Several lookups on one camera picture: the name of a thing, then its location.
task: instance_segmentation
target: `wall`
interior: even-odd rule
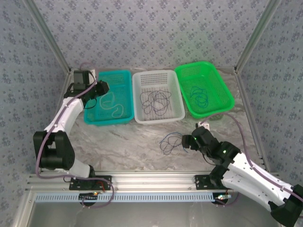
[[[0,1],[0,226],[35,168],[32,137],[54,116],[65,73],[21,0]]]
[[[272,171],[303,184],[303,2],[282,1],[241,77]]]
[[[236,64],[268,0],[35,0],[69,66]]]

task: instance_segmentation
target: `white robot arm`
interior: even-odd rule
[[[106,82],[98,81],[94,82],[95,84],[89,84],[90,74],[90,71],[74,71],[75,82],[68,87],[58,114],[44,131],[37,131],[34,134],[37,157],[44,138],[48,136],[43,146],[39,167],[65,171],[69,175],[82,178],[90,177],[92,167],[75,158],[74,150],[68,139],[71,128],[86,103],[109,91]]]
[[[195,176],[196,189],[201,190],[207,184],[233,189],[265,207],[282,225],[293,227],[303,210],[303,187],[277,179],[233,144],[219,142],[202,123],[196,125],[191,135],[182,137],[183,147],[199,150],[216,164],[208,177]]]

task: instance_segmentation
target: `gray marble tabletop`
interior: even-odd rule
[[[132,74],[143,71],[132,69]],[[242,125],[251,159],[259,164],[259,158],[235,76],[219,71],[231,91],[235,106],[229,111]],[[194,119],[184,103],[186,116],[178,122],[156,125],[138,124],[134,119],[129,124],[94,126],[83,121],[81,113],[69,135],[76,158],[94,166],[97,170],[212,170],[202,154],[182,147],[164,155],[159,142],[171,132],[190,134],[198,119]],[[210,131],[219,141],[229,141],[243,150],[243,142],[235,122],[228,116],[208,121]]]

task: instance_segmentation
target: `wire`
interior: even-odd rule
[[[171,138],[177,138],[176,141],[175,141],[173,144],[169,142],[169,140],[170,140]],[[162,141],[162,142],[160,143],[160,149],[163,151],[163,154],[164,154],[164,155],[169,155],[169,154],[171,154],[171,152],[172,152],[172,150],[173,150],[174,148],[176,148],[176,147],[179,148],[179,146],[182,144],[182,142],[176,144],[177,141],[178,141],[179,139],[181,139],[181,138],[178,137],[178,136],[171,136],[171,137],[168,137],[167,142],[166,142],[166,141]],[[165,148],[162,149],[162,144],[163,144],[164,142],[167,143],[167,145],[165,146]]]
[[[71,181],[66,181],[65,177],[63,177],[63,181],[66,182],[66,183],[70,183],[71,182]]]
[[[228,193],[228,189],[227,189],[227,193]],[[231,194],[231,196],[233,196],[233,190],[232,190],[232,194]]]
[[[103,190],[103,192],[105,192],[105,189],[104,189],[104,184],[103,184],[103,182],[102,182],[102,181],[98,181],[97,183],[99,183],[99,184],[101,184],[101,185],[102,185],[102,190]]]
[[[216,166],[215,164],[211,164],[211,163],[209,163],[209,162],[206,160],[206,158],[205,158],[205,155],[204,155],[204,154],[202,154],[202,156],[203,156],[203,158],[204,158],[205,162],[207,162],[208,164],[210,164],[210,165],[212,165],[212,166]]]
[[[295,194],[294,192],[290,191],[289,189],[287,188],[284,188],[283,186],[279,185],[278,183],[276,183],[275,181],[269,179],[267,176],[265,176],[264,174],[262,174],[251,162],[251,159],[250,159],[250,156],[248,154],[248,151],[247,151],[247,145],[246,145],[246,141],[245,141],[245,136],[244,136],[244,132],[243,132],[243,129],[240,125],[240,123],[237,121],[237,119],[235,119],[232,115],[230,115],[229,113],[215,113],[215,114],[212,114],[208,117],[206,117],[202,122],[201,124],[203,124],[204,122],[206,122],[208,119],[210,119],[211,117],[213,116],[217,116],[217,115],[220,115],[220,114],[223,114],[223,115],[227,115],[229,117],[231,117],[234,122],[236,123],[236,125],[238,126],[238,129],[240,131],[240,134],[241,134],[241,137],[242,137],[242,140],[243,140],[243,146],[244,146],[244,154],[246,156],[246,159],[247,159],[247,162],[249,164],[249,166],[257,173],[259,174],[262,178],[264,178],[265,180],[267,180],[268,182],[272,183],[274,186],[280,188],[282,191],[286,191],[288,192],[289,194],[291,194],[292,196],[296,197],[298,200],[300,200],[301,202],[303,202],[303,198],[301,198],[299,195]]]
[[[206,89],[193,86],[190,90],[190,97],[194,98],[196,105],[200,108],[208,107],[208,95]]]
[[[84,64],[91,64],[89,62],[85,62],[85,63],[82,63],[80,65],[80,69],[82,68],[82,66]],[[111,186],[111,189],[112,189],[112,195],[109,199],[109,201],[107,201],[106,203],[102,204],[102,205],[98,205],[98,206],[92,206],[90,208],[92,209],[97,209],[97,208],[101,208],[101,207],[105,207],[107,206],[108,204],[111,203],[111,201],[114,199],[114,196],[115,196],[115,189],[112,185],[112,183],[104,178],[100,178],[100,177],[92,177],[92,178],[84,178],[84,177],[77,177],[77,176],[74,176],[74,175],[57,175],[57,176],[41,176],[40,173],[39,173],[39,164],[40,164],[40,159],[41,159],[41,155],[42,155],[42,152],[43,152],[43,149],[44,149],[44,146],[46,144],[46,141],[48,140],[50,134],[52,133],[52,131],[55,129],[55,127],[57,126],[59,120],[61,119],[62,115],[64,114],[65,110],[69,107],[69,105],[77,98],[79,98],[81,95],[87,93],[88,91],[90,91],[95,83],[98,81],[98,74],[96,75],[96,79],[94,80],[94,82],[86,89],[84,90],[83,92],[79,93],[78,95],[76,95],[75,97],[73,97],[66,105],[65,107],[61,110],[61,112],[58,114],[58,117],[56,118],[53,126],[50,128],[50,130],[47,132],[46,136],[44,137],[42,143],[41,143],[41,146],[40,146],[40,149],[39,149],[39,152],[38,152],[38,155],[37,155],[37,162],[36,162],[36,167],[35,167],[35,173],[37,175],[38,178],[40,179],[55,179],[55,178],[62,178],[62,177],[71,177],[71,178],[74,178],[74,179],[79,179],[79,180],[85,180],[85,181],[95,181],[95,180],[98,180],[98,181],[103,181],[103,182],[106,182],[108,183],[110,186]]]
[[[91,62],[89,62],[89,61],[85,61],[85,62],[82,62],[82,63],[81,63],[81,65],[80,65],[80,67],[79,67],[80,70],[82,69],[83,65],[91,65],[91,66],[94,67],[94,69],[96,68],[95,65],[94,65],[93,63],[91,63]]]
[[[95,100],[96,100],[96,103],[95,103],[93,106],[88,107],[88,108],[84,108],[84,109],[85,109],[85,110],[90,110],[90,109],[94,108],[94,107],[97,105],[97,99],[95,98]]]
[[[177,137],[177,138],[180,138],[181,139],[181,142],[179,143],[179,144],[177,144],[176,145],[176,142],[177,142],[177,140],[175,141],[175,143],[174,144],[170,144],[169,143],[169,139],[170,139],[170,137],[168,138],[168,141],[166,142],[165,141],[165,139],[168,137],[168,136],[170,136],[171,134],[178,134],[178,135],[180,135],[181,137]],[[169,133],[169,134],[167,134],[161,141],[160,141],[160,149],[163,151],[163,154],[164,155],[169,155],[171,152],[172,152],[172,150],[174,149],[174,148],[176,148],[176,147],[179,147],[180,145],[182,145],[182,134],[181,133],[179,133],[179,132],[171,132],[171,133]],[[167,145],[166,145],[166,147],[168,146],[168,145],[170,145],[171,146],[171,150],[169,150],[169,151],[165,151],[165,149],[166,149],[166,147],[164,148],[164,149],[162,149],[162,143],[167,143]]]
[[[112,94],[112,100],[111,100],[111,101],[102,102],[102,99],[103,99],[104,97],[108,96],[109,94]],[[111,109],[117,107],[117,109],[116,109],[115,111],[112,112],[112,117],[113,117],[113,118],[121,118],[121,117],[122,117],[122,115],[123,115],[123,113],[124,113],[124,107],[123,107],[121,104],[116,104],[115,106],[111,106],[111,107],[104,107],[104,106],[102,106],[102,105],[104,105],[105,103],[110,103],[111,105],[114,104],[114,102],[115,102],[115,94],[114,94],[113,92],[108,92],[108,93],[106,93],[105,95],[103,95],[103,96],[100,98],[100,101],[99,101],[99,102],[100,102],[100,107],[101,107],[102,109],[104,109],[104,110],[111,110]],[[122,107],[122,112],[121,112],[121,114],[120,114],[118,117],[116,117],[116,116],[115,116],[115,112],[117,112],[117,111],[119,110],[118,106],[121,106],[121,107]]]
[[[145,94],[148,94],[147,98],[143,99],[143,96]],[[140,100],[144,113],[146,115],[149,115],[152,111],[154,111],[156,115],[163,116],[167,112],[168,106],[170,104],[170,97],[171,93],[163,90],[142,92],[140,94]]]

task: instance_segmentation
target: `aluminum frame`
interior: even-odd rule
[[[57,42],[55,41],[55,38],[53,37],[51,30],[46,25],[46,22],[44,21],[43,16],[40,13],[35,2],[33,0],[23,0],[23,3],[27,7],[33,20],[36,22],[39,30],[41,31],[42,35],[45,38],[45,41],[49,44],[49,47],[51,48],[52,52],[54,53],[61,68],[64,70],[64,73],[69,72],[68,63],[65,60],[65,57],[62,54]]]
[[[115,193],[120,192],[198,192],[195,175],[207,175],[209,171],[96,171],[96,175],[111,175]],[[54,171],[44,171],[43,176],[58,175]],[[225,190],[201,190],[201,192],[224,192]],[[62,178],[40,179],[29,175],[25,193],[19,204],[13,227],[26,227],[35,203],[41,192],[70,193],[69,183]]]
[[[262,140],[261,140],[261,136],[260,136],[260,133],[258,131],[258,127],[257,127],[256,121],[255,121],[254,115],[252,113],[252,109],[251,109],[247,94],[245,92],[243,81],[241,79],[241,76],[237,72],[235,72],[235,77],[236,77],[237,84],[238,84],[239,91],[240,91],[240,95],[241,95],[241,98],[242,98],[242,101],[243,101],[243,105],[244,105],[244,109],[245,109],[246,116],[247,116],[247,119],[248,119],[248,123],[250,124],[251,134],[252,134],[252,137],[255,141],[257,152],[260,155],[260,159],[263,160],[264,168],[268,172],[271,172],[269,161],[267,159],[267,156],[266,156],[266,153],[265,153],[265,150],[264,150],[264,147],[263,147],[263,143],[262,143]]]
[[[257,43],[259,42],[263,32],[267,28],[269,22],[271,21],[271,18],[273,17],[274,13],[276,12],[276,9],[280,5],[281,0],[269,0],[261,18],[259,19],[254,31],[252,32],[249,41],[247,42],[244,50],[242,51],[235,67],[237,69],[237,72],[241,72],[244,68],[245,63],[250,58],[250,55],[254,48],[256,47]]]

